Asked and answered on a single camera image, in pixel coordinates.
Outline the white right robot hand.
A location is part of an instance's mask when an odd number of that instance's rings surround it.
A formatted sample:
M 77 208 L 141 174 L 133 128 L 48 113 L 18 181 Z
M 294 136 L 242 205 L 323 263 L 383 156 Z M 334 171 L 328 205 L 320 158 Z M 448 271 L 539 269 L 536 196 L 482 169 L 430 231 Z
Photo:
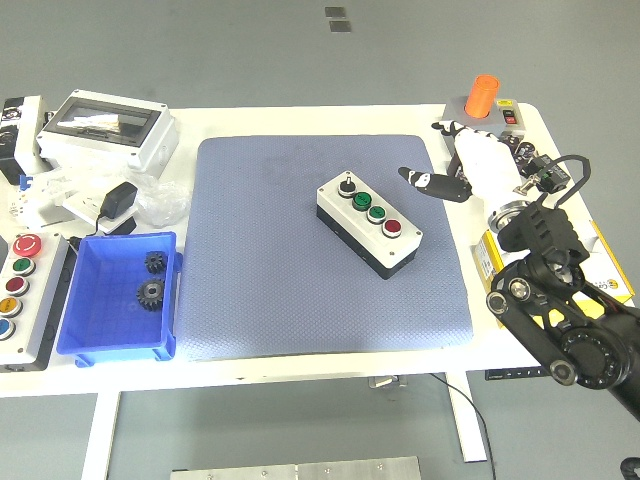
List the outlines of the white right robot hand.
M 487 216 L 520 198 L 514 192 L 521 185 L 519 172 L 509 147 L 498 137 L 452 120 L 435 122 L 432 127 L 453 140 L 465 178 L 400 167 L 399 175 L 412 187 L 422 194 L 457 203 L 475 196 L 483 202 Z

